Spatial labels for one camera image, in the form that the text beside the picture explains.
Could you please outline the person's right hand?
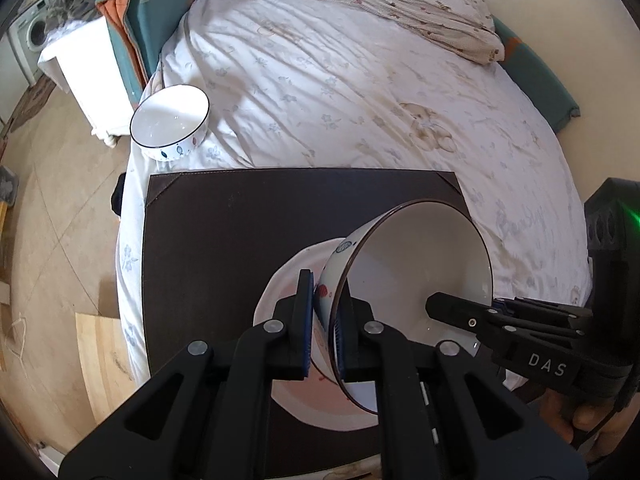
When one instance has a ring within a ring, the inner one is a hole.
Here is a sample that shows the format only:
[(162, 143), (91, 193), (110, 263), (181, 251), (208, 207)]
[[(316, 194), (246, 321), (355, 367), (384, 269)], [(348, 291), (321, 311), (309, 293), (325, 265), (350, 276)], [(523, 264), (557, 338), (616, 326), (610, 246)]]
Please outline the person's right hand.
[[(611, 411), (608, 405), (575, 406), (567, 396), (547, 389), (539, 400), (539, 416), (563, 440), (570, 443), (574, 431), (590, 432)], [(585, 455), (587, 463), (610, 455), (626, 436), (639, 413), (639, 395), (636, 393), (628, 406), (616, 413), (594, 437)]]

